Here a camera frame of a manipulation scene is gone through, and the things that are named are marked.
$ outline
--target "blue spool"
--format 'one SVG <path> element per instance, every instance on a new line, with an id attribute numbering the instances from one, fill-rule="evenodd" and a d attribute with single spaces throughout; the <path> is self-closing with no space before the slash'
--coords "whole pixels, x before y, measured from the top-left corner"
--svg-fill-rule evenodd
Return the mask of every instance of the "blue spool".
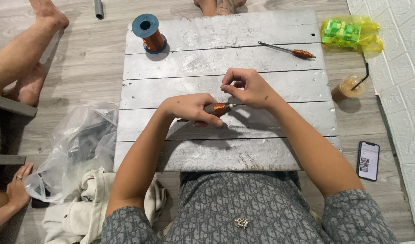
<path id="1" fill-rule="evenodd" d="M 156 32 L 158 26 L 159 21 L 155 15 L 142 14 L 136 17 L 132 22 L 132 32 L 134 32 L 134 34 L 140 38 L 147 38 Z M 146 47 L 146 44 L 143 44 L 146 52 L 151 54 L 158 54 L 164 51 L 164 49 L 167 47 L 167 39 L 164 35 L 161 34 L 161 36 L 164 38 L 164 45 L 157 51 L 151 51 Z"/>

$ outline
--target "black straw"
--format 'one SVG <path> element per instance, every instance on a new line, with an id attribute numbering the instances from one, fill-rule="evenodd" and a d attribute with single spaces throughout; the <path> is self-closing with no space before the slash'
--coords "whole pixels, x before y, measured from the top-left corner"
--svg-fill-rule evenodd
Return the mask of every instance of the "black straw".
<path id="1" fill-rule="evenodd" d="M 355 90 L 355 88 L 357 86 L 359 86 L 364 80 L 366 80 L 367 77 L 369 77 L 369 63 L 368 62 L 366 62 L 366 77 L 364 77 L 364 79 L 362 79 L 360 82 L 358 82 L 358 84 L 356 84 L 354 87 L 352 87 L 351 91 Z"/>

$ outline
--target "clear plastic bag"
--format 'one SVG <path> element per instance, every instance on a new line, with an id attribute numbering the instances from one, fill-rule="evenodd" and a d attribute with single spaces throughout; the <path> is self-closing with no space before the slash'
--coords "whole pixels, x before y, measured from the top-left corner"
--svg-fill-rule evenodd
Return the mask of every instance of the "clear plastic bag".
<path id="1" fill-rule="evenodd" d="M 380 53 L 384 43 L 378 36 L 380 26 L 364 15 L 345 15 L 322 21 L 322 43 L 354 52 Z"/>
<path id="2" fill-rule="evenodd" d="M 118 112 L 117 106 L 107 102 L 72 110 L 53 130 L 47 160 L 26 178 L 28 194 L 62 204 L 86 172 L 112 172 Z"/>

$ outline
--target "yellow plastic bag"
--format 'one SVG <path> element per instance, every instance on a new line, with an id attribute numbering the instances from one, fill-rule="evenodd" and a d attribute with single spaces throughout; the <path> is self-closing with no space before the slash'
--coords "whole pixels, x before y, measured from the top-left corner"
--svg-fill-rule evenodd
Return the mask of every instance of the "yellow plastic bag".
<path id="1" fill-rule="evenodd" d="M 378 36 L 380 26 L 364 15 L 345 15 L 322 21 L 320 36 L 328 46 L 355 52 L 380 53 L 384 43 Z"/>

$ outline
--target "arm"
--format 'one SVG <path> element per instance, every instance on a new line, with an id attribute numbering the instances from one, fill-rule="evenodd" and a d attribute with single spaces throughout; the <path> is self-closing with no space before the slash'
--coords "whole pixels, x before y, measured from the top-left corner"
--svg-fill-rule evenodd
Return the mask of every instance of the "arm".
<path id="1" fill-rule="evenodd" d="M 32 163 L 21 166 L 13 176 L 12 181 L 7 185 L 6 194 L 9 201 L 0 207 L 0 227 L 30 202 L 30 196 L 24 188 L 24 180 L 30 174 L 32 167 Z M 17 175 L 22 176 L 22 179 L 17 179 Z"/>
<path id="2" fill-rule="evenodd" d="M 324 197 L 349 189 L 364 189 L 344 156 L 284 101 L 256 70 L 228 69 L 221 90 L 249 107 L 266 109 L 275 117 L 302 168 Z"/>
<path id="3" fill-rule="evenodd" d="M 193 124 L 198 127 L 223 124 L 215 115 L 203 111 L 204 105 L 209 103 L 216 103 L 209 93 L 191 94 L 167 98 L 156 109 L 117 171 L 106 216 L 126 206 L 144 209 L 146 191 L 155 175 L 159 153 L 175 118 L 194 121 Z"/>

